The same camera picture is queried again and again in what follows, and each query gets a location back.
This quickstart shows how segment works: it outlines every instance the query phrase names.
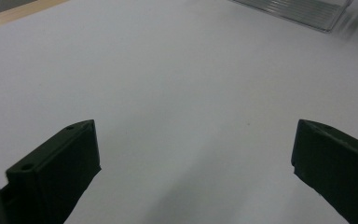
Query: wooden strip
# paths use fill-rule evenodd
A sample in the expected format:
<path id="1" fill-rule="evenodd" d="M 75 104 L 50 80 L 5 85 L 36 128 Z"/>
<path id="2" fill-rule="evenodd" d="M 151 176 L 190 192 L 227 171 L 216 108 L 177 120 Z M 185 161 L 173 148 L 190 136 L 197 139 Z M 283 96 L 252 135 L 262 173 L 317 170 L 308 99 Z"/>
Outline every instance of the wooden strip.
<path id="1" fill-rule="evenodd" d="M 15 7 L 7 11 L 0 12 L 0 25 L 18 20 L 20 18 L 34 14 L 49 7 L 57 6 L 58 4 L 67 1 L 69 0 L 38 0 L 20 7 Z"/>

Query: white table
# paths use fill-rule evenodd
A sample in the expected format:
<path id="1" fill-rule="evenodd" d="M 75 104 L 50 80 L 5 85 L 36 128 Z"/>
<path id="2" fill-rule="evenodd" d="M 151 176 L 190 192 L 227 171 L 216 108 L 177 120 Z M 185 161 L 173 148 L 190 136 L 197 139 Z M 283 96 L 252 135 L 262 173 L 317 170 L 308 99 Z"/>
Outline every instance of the white table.
<path id="1" fill-rule="evenodd" d="M 84 119 L 103 170 L 67 224 L 346 223 L 290 158 L 299 119 L 358 138 L 358 29 L 225 0 L 72 0 L 1 26 L 0 188 Z"/>

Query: metal grate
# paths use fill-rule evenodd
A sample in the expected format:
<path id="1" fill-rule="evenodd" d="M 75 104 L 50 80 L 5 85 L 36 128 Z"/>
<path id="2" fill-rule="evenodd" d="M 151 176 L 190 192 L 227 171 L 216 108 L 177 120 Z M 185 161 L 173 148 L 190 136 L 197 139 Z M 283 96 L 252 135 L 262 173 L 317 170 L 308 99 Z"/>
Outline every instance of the metal grate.
<path id="1" fill-rule="evenodd" d="M 347 1 L 322 2 L 316 0 L 233 0 L 248 7 L 265 11 L 274 16 L 307 25 L 311 28 L 329 32 L 339 16 L 351 3 Z"/>

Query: white surface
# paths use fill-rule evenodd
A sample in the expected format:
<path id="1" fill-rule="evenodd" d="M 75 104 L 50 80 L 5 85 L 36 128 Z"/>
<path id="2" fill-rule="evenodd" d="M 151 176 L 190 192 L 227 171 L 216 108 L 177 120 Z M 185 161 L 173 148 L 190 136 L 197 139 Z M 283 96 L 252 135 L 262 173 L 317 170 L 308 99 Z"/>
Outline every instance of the white surface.
<path id="1" fill-rule="evenodd" d="M 290 157 L 299 119 L 358 138 L 358 30 L 225 0 L 72 0 L 0 27 L 0 187 L 84 119 L 103 170 L 67 224 L 346 223 Z"/>

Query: dish rack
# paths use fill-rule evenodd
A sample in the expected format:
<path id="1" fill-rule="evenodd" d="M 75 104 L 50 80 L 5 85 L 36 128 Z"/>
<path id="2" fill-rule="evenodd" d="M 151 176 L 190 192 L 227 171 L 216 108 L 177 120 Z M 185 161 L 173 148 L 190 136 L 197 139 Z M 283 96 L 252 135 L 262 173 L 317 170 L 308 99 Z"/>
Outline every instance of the dish rack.
<path id="1" fill-rule="evenodd" d="M 232 0 L 276 17 L 329 33 L 352 0 Z"/>

